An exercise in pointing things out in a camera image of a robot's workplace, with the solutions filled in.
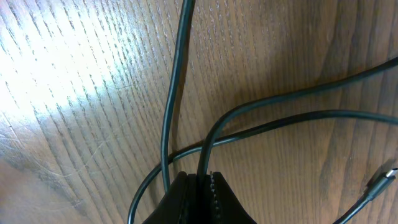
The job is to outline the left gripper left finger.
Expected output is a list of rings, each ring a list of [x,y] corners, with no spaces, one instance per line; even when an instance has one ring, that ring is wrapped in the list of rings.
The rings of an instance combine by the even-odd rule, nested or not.
[[[190,224],[197,219],[196,175],[179,172],[143,224]]]

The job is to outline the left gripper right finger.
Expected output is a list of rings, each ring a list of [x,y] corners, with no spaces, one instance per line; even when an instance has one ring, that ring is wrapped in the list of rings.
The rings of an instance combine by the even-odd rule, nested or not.
[[[220,172],[206,175],[199,190],[198,221],[208,224],[256,224]]]

